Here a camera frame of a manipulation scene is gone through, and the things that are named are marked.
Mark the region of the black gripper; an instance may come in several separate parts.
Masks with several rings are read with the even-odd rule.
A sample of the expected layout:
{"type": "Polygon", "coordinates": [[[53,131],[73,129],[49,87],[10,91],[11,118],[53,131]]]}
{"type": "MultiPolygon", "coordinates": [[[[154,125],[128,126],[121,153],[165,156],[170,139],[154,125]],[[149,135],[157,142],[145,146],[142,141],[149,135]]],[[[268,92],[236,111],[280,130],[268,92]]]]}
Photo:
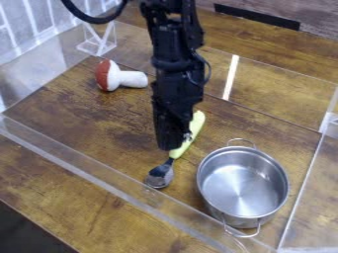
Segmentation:
{"type": "Polygon", "coordinates": [[[181,69],[156,69],[152,106],[158,149],[176,149],[189,139],[192,108],[201,101],[205,82],[202,63],[181,69]]]}

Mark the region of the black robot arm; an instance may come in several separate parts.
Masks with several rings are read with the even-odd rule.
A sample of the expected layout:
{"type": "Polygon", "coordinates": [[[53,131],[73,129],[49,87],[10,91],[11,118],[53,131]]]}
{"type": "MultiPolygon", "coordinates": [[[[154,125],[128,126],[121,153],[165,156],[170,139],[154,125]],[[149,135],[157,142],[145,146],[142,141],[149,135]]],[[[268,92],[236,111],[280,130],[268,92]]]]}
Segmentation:
{"type": "Polygon", "coordinates": [[[202,99],[202,57],[196,49],[202,45],[193,0],[141,0],[141,15],[146,21],[156,80],[152,82],[152,105],[158,149],[169,151],[190,139],[192,107],[202,99]]]}

